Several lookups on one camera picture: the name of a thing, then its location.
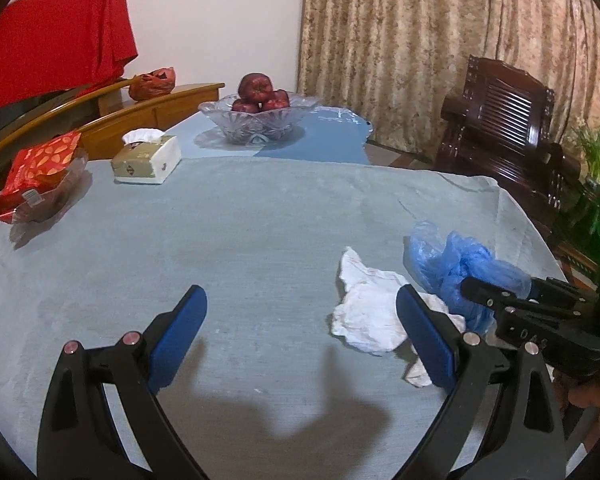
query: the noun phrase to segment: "glass bowl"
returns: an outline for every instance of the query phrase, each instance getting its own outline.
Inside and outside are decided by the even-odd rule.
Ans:
[[[259,114],[232,112],[238,94],[228,95],[216,102],[202,103],[198,110],[218,125],[232,144],[258,146],[283,140],[294,126],[320,104],[317,97],[304,97],[289,92],[289,108],[268,110]]]

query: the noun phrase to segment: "hand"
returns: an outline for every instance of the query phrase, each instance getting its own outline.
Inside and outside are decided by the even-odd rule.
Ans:
[[[569,403],[578,408],[595,406],[600,408],[600,379],[593,378],[584,384],[576,384],[571,378],[554,370],[554,392],[560,410],[564,412]],[[600,416],[585,437],[583,444],[587,452],[591,451],[600,438]]]

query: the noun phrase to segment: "floor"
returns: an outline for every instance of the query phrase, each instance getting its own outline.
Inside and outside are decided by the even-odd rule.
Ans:
[[[431,168],[431,164],[418,160],[411,153],[400,152],[372,142],[366,143],[365,151],[369,161],[374,166],[389,166],[391,168],[404,168],[405,170],[429,170]],[[567,261],[560,258],[556,258],[556,260],[569,283],[581,288],[596,290],[596,285],[578,272],[577,269],[571,267]]]

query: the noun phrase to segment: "blue gripper pad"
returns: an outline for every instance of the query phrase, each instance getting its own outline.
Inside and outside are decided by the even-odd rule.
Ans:
[[[451,394],[456,386],[458,329],[445,314],[432,311],[411,285],[398,291],[395,309],[431,381]]]
[[[191,287],[173,311],[173,320],[155,345],[150,356],[149,390],[169,386],[198,334],[206,317],[206,294],[199,287]]]

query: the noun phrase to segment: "floral curtain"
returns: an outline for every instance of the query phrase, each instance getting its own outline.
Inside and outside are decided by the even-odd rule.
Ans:
[[[299,90],[371,121],[377,142],[435,156],[440,108],[469,55],[553,88],[551,133],[600,124],[600,12],[592,0],[304,0]]]

